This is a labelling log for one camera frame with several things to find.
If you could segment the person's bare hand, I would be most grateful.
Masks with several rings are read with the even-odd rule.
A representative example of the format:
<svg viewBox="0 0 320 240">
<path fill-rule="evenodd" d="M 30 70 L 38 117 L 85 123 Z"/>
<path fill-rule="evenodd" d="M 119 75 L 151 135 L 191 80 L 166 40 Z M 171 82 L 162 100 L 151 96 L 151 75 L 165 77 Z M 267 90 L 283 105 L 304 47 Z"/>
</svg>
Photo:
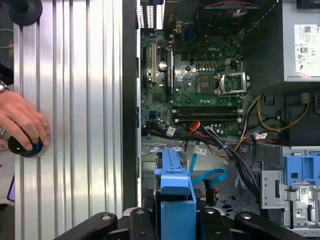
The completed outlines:
<svg viewBox="0 0 320 240">
<path fill-rule="evenodd" d="M 4 89 L 0 93 L 0 126 L 26 150 L 41 140 L 50 143 L 50 127 L 46 118 L 28 104 L 18 93 Z"/>
</svg>

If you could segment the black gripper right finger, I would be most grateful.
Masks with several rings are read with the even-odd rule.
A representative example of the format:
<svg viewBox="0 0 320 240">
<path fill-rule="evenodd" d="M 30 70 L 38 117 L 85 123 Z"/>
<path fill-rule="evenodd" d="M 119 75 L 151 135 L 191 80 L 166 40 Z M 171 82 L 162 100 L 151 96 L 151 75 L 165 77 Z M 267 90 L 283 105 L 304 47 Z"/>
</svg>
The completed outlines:
<svg viewBox="0 0 320 240">
<path fill-rule="evenodd" d="M 229 219 L 220 208 L 199 211 L 201 240 L 304 240 L 305 237 L 253 212 L 238 212 Z"/>
</svg>

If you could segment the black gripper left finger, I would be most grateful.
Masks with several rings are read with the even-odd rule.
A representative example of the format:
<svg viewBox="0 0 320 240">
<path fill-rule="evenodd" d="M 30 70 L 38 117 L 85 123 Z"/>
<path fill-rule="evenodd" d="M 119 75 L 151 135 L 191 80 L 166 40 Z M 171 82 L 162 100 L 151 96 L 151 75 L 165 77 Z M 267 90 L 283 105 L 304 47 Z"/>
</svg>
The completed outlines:
<svg viewBox="0 0 320 240">
<path fill-rule="evenodd" d="M 57 240 L 155 240 L 153 213 L 133 207 L 118 218 L 100 212 L 56 237 Z"/>
</svg>

